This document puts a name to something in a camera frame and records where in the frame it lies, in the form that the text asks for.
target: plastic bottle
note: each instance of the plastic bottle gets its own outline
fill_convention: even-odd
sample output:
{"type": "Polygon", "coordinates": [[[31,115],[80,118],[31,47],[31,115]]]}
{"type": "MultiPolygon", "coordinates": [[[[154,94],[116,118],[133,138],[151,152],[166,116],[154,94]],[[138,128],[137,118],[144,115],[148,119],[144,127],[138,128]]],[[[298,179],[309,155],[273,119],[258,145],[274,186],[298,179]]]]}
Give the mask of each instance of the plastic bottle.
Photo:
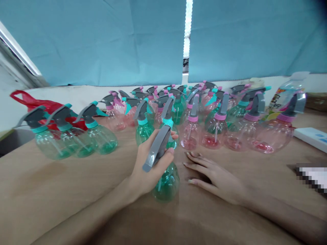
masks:
{"type": "Polygon", "coordinates": [[[298,91],[304,91],[303,81],[310,74],[309,71],[299,71],[291,75],[290,79],[283,83],[272,98],[262,121],[276,119],[281,113],[280,109],[283,108],[298,91]]]}
{"type": "Polygon", "coordinates": [[[154,98],[154,95],[158,95],[157,88],[158,88],[158,86],[153,86],[153,87],[150,87],[150,88],[147,89],[147,93],[149,94],[148,97],[147,97],[149,99],[148,103],[152,107],[154,112],[158,108],[158,104],[155,103],[156,99],[154,98]]]}
{"type": "Polygon", "coordinates": [[[226,113],[228,106],[229,94],[223,95],[221,106],[201,132],[200,144],[209,149],[219,149],[225,143],[227,134],[226,113]]]}
{"type": "MultiPolygon", "coordinates": [[[[174,111],[173,104],[174,104],[174,97],[172,96],[167,100],[165,106],[163,107],[163,111],[161,115],[162,124],[160,125],[159,128],[162,128],[164,125],[168,125],[171,128],[171,130],[175,131],[176,134],[178,135],[178,130],[174,126],[174,122],[171,117],[171,112],[174,111]]],[[[178,143],[179,143],[178,139],[173,140],[172,137],[170,137],[167,143],[167,148],[172,147],[173,149],[176,149],[178,143]]]]}
{"type": "Polygon", "coordinates": [[[72,152],[65,146],[60,139],[61,132],[58,130],[49,130],[47,126],[40,124],[39,121],[47,119],[50,115],[45,112],[45,106],[39,106],[25,114],[14,127],[20,127],[23,121],[35,133],[35,143],[40,151],[48,158],[61,160],[71,156],[72,152]]]}
{"type": "Polygon", "coordinates": [[[107,108],[107,123],[111,131],[118,132],[126,128],[127,124],[124,122],[124,115],[117,111],[111,104],[114,101],[115,97],[112,94],[105,96],[101,103],[106,104],[107,108]]]}
{"type": "Polygon", "coordinates": [[[213,96],[212,98],[206,103],[206,105],[210,105],[210,104],[216,104],[215,108],[207,115],[206,118],[204,118],[204,124],[207,125],[208,122],[213,119],[216,115],[216,113],[219,111],[219,108],[221,106],[220,101],[222,100],[223,96],[224,96],[225,92],[222,90],[218,90],[213,96]]]}
{"type": "Polygon", "coordinates": [[[186,150],[194,150],[200,141],[200,126],[198,122],[199,94],[193,99],[193,105],[188,119],[183,123],[180,131],[180,145],[186,150]]]}
{"type": "Polygon", "coordinates": [[[48,118],[46,125],[54,120],[61,131],[61,140],[66,148],[73,153],[73,156],[77,158],[88,157],[95,152],[97,144],[84,130],[75,128],[66,122],[66,117],[77,116],[70,109],[71,106],[71,104],[66,104],[54,111],[48,118]]]}
{"type": "Polygon", "coordinates": [[[98,107],[98,102],[94,101],[85,107],[78,115],[74,123],[78,122],[82,117],[84,118],[85,125],[87,126],[87,134],[90,138],[94,139],[98,145],[96,152],[100,155],[106,155],[113,152],[118,145],[117,137],[106,127],[99,125],[93,119],[93,116],[108,116],[103,113],[98,107]]]}
{"type": "Polygon", "coordinates": [[[136,128],[136,134],[135,134],[136,144],[138,146],[142,144],[144,141],[146,141],[154,131],[154,127],[148,123],[145,115],[147,106],[148,106],[147,101],[142,100],[137,106],[134,115],[134,119],[137,119],[138,121],[138,126],[136,128]]]}
{"type": "Polygon", "coordinates": [[[243,98],[238,103],[238,105],[233,107],[232,109],[230,109],[227,112],[226,122],[227,122],[228,128],[231,124],[236,122],[239,118],[243,118],[245,116],[247,110],[249,108],[251,108],[250,100],[252,100],[254,98],[256,92],[260,91],[260,92],[264,93],[265,91],[270,90],[270,89],[271,89],[271,87],[267,86],[267,87],[259,87],[259,88],[255,88],[255,89],[250,89],[250,90],[246,91],[243,98]]]}
{"type": "Polygon", "coordinates": [[[185,103],[186,103],[186,109],[184,110],[184,113],[182,114],[182,117],[181,117],[181,124],[183,124],[184,122],[187,121],[188,119],[188,116],[191,114],[191,110],[192,110],[192,107],[193,107],[193,101],[194,101],[194,98],[195,98],[195,95],[199,95],[200,93],[200,89],[197,88],[197,89],[194,89],[190,94],[189,96],[187,97],[185,103]]]}
{"type": "MultiPolygon", "coordinates": [[[[164,155],[170,137],[170,127],[164,125],[154,139],[149,154],[142,167],[145,172],[149,172],[164,155]]],[[[159,179],[155,188],[152,190],[152,195],[158,202],[170,202],[176,196],[179,186],[180,177],[178,175],[178,170],[176,165],[172,162],[159,179]]]]}
{"type": "Polygon", "coordinates": [[[162,111],[164,110],[164,105],[169,99],[169,95],[163,95],[160,96],[158,99],[156,99],[156,103],[158,103],[157,111],[154,115],[154,127],[158,128],[162,124],[162,111]]]}
{"type": "Polygon", "coordinates": [[[294,94],[286,111],[280,113],[276,119],[256,125],[256,134],[248,139],[250,148],[265,154],[283,149],[293,137],[292,121],[297,113],[303,113],[305,104],[306,95],[302,91],[294,94]]]}
{"type": "Polygon", "coordinates": [[[134,120],[134,116],[136,112],[136,107],[141,102],[141,100],[132,97],[122,97],[122,101],[126,103],[124,122],[129,127],[136,127],[138,124],[137,121],[134,120]]]}
{"type": "Polygon", "coordinates": [[[240,101],[238,95],[246,92],[250,87],[251,84],[242,84],[242,85],[236,85],[231,88],[232,92],[230,94],[230,99],[228,101],[228,107],[227,107],[228,111],[233,107],[237,106],[238,102],[240,101]]]}
{"type": "Polygon", "coordinates": [[[233,151],[246,151],[249,149],[248,138],[253,138],[260,113],[265,111],[265,98],[262,92],[256,92],[250,112],[229,127],[226,137],[226,146],[233,151]]]}

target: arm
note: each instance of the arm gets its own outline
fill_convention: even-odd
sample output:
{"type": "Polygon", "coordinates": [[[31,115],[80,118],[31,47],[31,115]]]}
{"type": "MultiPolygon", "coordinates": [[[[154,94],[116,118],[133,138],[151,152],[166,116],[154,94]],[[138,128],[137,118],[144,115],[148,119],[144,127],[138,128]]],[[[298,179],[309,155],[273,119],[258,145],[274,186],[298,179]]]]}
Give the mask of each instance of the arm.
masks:
{"type": "MultiPolygon", "coordinates": [[[[174,150],[169,148],[150,172],[146,173],[142,170],[142,166],[158,132],[158,130],[155,130],[150,138],[139,146],[131,176],[123,180],[109,194],[101,197],[45,233],[33,242],[32,245],[84,244],[113,214],[133,203],[143,194],[150,192],[174,159],[174,150]]],[[[172,132],[173,139],[178,138],[175,133],[172,132]]]]}
{"type": "Polygon", "coordinates": [[[258,190],[245,187],[238,178],[220,167],[214,161],[198,153],[187,153],[188,158],[197,163],[184,163],[190,169],[205,174],[212,184],[199,179],[189,180],[229,203],[244,206],[258,213],[307,244],[326,244],[327,222],[289,206],[278,199],[258,190]]]}

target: red plastic bag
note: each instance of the red plastic bag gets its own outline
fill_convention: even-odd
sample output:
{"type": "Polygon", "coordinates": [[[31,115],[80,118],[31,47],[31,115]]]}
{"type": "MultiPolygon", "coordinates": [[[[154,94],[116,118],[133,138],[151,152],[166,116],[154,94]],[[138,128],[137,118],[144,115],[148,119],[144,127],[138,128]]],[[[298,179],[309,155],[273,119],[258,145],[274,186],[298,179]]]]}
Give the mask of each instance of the red plastic bag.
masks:
{"type": "MultiPolygon", "coordinates": [[[[61,106],[63,106],[63,104],[60,104],[58,102],[54,102],[51,100],[38,100],[38,99],[34,99],[29,93],[26,93],[25,91],[22,90],[16,90],[14,92],[12,92],[10,94],[10,97],[12,97],[14,100],[16,100],[17,102],[26,105],[27,106],[27,111],[31,111],[36,107],[39,107],[40,105],[43,105],[46,107],[45,111],[49,114],[52,114],[55,110],[57,110],[58,108],[60,108],[61,106]],[[16,97],[17,95],[21,94],[22,99],[16,97]]],[[[79,121],[78,123],[73,123],[76,120],[76,117],[67,117],[66,121],[69,122],[70,124],[72,124],[74,127],[76,128],[80,128],[83,130],[87,130],[88,128],[85,126],[85,122],[83,120],[79,121]]],[[[46,120],[41,120],[40,121],[41,124],[45,124],[46,120]]],[[[48,125],[49,129],[55,129],[58,130],[57,125],[54,124],[50,124],[48,125]]]]}

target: table surface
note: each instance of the table surface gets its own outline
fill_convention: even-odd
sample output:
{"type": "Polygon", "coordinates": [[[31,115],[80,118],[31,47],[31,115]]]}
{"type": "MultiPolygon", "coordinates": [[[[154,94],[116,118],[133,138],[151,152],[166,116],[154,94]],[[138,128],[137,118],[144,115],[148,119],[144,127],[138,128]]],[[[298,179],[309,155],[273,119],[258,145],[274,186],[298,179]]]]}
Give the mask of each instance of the table surface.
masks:
{"type": "MultiPolygon", "coordinates": [[[[327,116],[307,110],[293,125],[327,132],[327,116]]],[[[137,154],[135,129],[116,135],[119,146],[106,156],[53,161],[31,141],[0,158],[0,244],[30,244],[129,176],[137,154]]],[[[326,199],[286,166],[327,162],[327,154],[311,145],[294,137],[272,155],[201,146],[197,151],[244,182],[327,220],[326,199]]],[[[141,197],[110,219],[92,244],[301,244],[260,215],[189,185],[198,174],[183,166],[184,153],[181,147],[175,151],[181,183],[172,202],[141,197]]]]}

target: hand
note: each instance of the hand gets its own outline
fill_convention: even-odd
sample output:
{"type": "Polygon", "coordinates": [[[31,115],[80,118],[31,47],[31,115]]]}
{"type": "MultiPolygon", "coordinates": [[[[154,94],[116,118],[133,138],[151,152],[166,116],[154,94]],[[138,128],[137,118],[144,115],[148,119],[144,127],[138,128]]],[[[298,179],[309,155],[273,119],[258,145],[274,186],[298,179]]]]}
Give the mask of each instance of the hand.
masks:
{"type": "Polygon", "coordinates": [[[248,189],[238,178],[199,153],[188,152],[187,157],[197,164],[184,163],[184,165],[187,168],[203,173],[212,182],[212,184],[209,184],[199,179],[191,179],[189,180],[190,184],[197,185],[229,203],[236,205],[246,203],[248,189]]]}
{"type": "MultiPolygon", "coordinates": [[[[146,161],[146,158],[149,154],[152,143],[154,142],[155,137],[157,136],[159,130],[156,129],[150,136],[150,138],[143,142],[138,149],[136,162],[132,175],[129,178],[131,186],[134,187],[138,194],[138,197],[150,192],[158,183],[160,177],[166,171],[168,166],[174,159],[174,149],[169,148],[166,150],[164,155],[159,159],[157,164],[146,173],[142,166],[146,161]]],[[[178,135],[175,131],[171,131],[173,140],[178,138],[178,135]]]]}

